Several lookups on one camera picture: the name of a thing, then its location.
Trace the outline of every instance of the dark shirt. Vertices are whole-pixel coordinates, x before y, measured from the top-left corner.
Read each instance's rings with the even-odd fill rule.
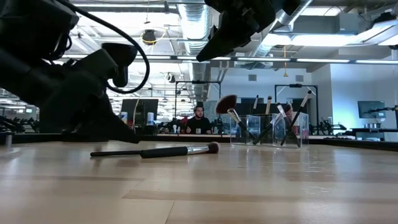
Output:
[[[188,134],[196,134],[197,128],[201,129],[201,134],[206,134],[208,130],[211,130],[210,121],[207,118],[196,119],[193,117],[187,121],[186,127],[191,129],[191,133]]]

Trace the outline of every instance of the wooden table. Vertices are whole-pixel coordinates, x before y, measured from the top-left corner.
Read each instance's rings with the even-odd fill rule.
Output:
[[[89,156],[180,145],[16,145],[0,156],[0,223],[398,223],[396,152],[222,144],[212,155]]]

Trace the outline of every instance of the pipe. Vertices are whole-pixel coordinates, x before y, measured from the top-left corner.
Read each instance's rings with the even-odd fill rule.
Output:
[[[209,8],[200,4],[179,4],[177,5],[181,16],[181,29],[184,39],[203,40],[208,37],[210,25]],[[206,42],[184,42],[188,55],[197,55],[205,47]],[[191,80],[206,81],[206,64],[191,63],[189,66]],[[193,85],[195,98],[201,98],[202,86]]]
[[[292,13],[292,15],[288,15],[286,12],[283,10],[280,10],[276,14],[276,20],[281,23],[282,25],[285,26],[290,26],[293,29],[293,23],[296,21],[297,18],[303,13],[305,8],[307,8],[313,0],[301,0],[300,5],[296,8],[296,10]],[[273,25],[270,25],[271,28],[274,28],[276,24],[274,23]],[[252,57],[265,57],[270,50],[274,47],[273,45],[270,45],[267,43],[266,36],[262,37],[263,40],[261,44],[257,47],[256,50],[254,50],[251,54]]]
[[[169,6],[168,9],[164,5],[148,5],[148,4],[75,4],[80,9],[88,12],[148,12],[148,13],[166,13],[178,14],[175,6]]]

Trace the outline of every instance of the computer monitor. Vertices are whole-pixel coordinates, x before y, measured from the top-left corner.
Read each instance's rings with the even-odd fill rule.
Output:
[[[127,112],[127,120],[132,121],[134,108],[136,107],[136,99],[123,100],[121,111]],[[154,120],[157,118],[158,99],[141,99],[138,102],[136,110],[136,124],[144,124],[147,119],[148,112],[154,114]]]
[[[359,118],[386,118],[385,111],[370,113],[371,110],[383,109],[385,107],[384,101],[359,101]]]

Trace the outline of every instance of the man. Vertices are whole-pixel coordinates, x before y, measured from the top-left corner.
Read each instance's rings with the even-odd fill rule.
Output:
[[[205,109],[203,106],[197,106],[193,110],[195,115],[187,121],[187,134],[211,134],[211,125],[209,119],[204,117]]]

